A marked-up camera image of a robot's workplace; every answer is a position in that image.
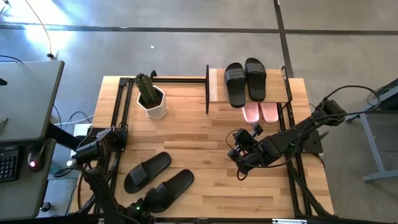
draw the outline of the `cactus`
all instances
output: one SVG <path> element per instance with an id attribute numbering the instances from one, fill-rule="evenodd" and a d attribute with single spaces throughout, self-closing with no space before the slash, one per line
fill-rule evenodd
<path id="1" fill-rule="evenodd" d="M 152 85 L 152 80 L 147 75 L 142 73 L 138 74 L 135 83 L 141 92 L 141 98 L 146 108 L 150 109 L 161 104 L 162 98 Z"/>

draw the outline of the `pink slide sandal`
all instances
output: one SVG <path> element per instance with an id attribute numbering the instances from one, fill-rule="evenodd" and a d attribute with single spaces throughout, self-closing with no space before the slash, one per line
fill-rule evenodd
<path id="1" fill-rule="evenodd" d="M 260 120 L 259 103 L 246 103 L 242 110 L 244 120 L 248 124 L 254 124 Z"/>
<path id="2" fill-rule="evenodd" d="M 273 124 L 278 121 L 278 109 L 276 108 L 276 103 L 260 103 L 262 117 L 264 120 Z"/>

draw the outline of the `slide sandal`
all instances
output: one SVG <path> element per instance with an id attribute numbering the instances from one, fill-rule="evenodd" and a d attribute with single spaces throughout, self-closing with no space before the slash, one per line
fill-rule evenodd
<path id="1" fill-rule="evenodd" d="M 166 169 L 172 158 L 167 152 L 161 152 L 158 155 L 141 162 L 124 179 L 124 189 L 132 194 L 147 185 L 157 174 Z"/>
<path id="2" fill-rule="evenodd" d="M 267 123 L 273 124 L 278 121 L 278 109 L 276 107 L 276 103 L 260 103 L 260 108 L 262 117 Z"/>
<path id="3" fill-rule="evenodd" d="M 242 110 L 244 120 L 248 124 L 254 124 L 260 120 L 259 103 L 246 103 Z"/>
<path id="4" fill-rule="evenodd" d="M 266 98 L 267 73 L 265 67 L 259 60 L 248 58 L 244 63 L 244 71 L 248 80 L 250 99 L 263 101 Z"/>
<path id="5" fill-rule="evenodd" d="M 161 183 L 156 189 L 150 189 L 145 196 L 150 212 L 157 213 L 168 209 L 175 199 L 191 186 L 193 180 L 192 172 L 185 169 Z"/>
<path id="6" fill-rule="evenodd" d="M 225 69 L 225 83 L 228 90 L 229 103 L 233 108 L 241 108 L 246 103 L 246 76 L 240 63 L 232 63 Z"/>

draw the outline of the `computer mouse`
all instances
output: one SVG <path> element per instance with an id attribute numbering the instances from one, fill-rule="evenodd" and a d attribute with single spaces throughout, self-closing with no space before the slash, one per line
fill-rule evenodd
<path id="1" fill-rule="evenodd" d="M 29 154 L 27 155 L 27 166 L 30 171 L 38 172 L 43 169 L 44 166 L 44 145 L 38 143 L 31 147 Z"/>

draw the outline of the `computer keyboard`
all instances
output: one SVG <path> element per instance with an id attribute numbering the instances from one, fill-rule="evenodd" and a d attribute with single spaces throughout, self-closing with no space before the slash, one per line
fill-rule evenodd
<path id="1" fill-rule="evenodd" d="M 18 179 L 21 152 L 19 146 L 0 148 L 0 183 Z"/>

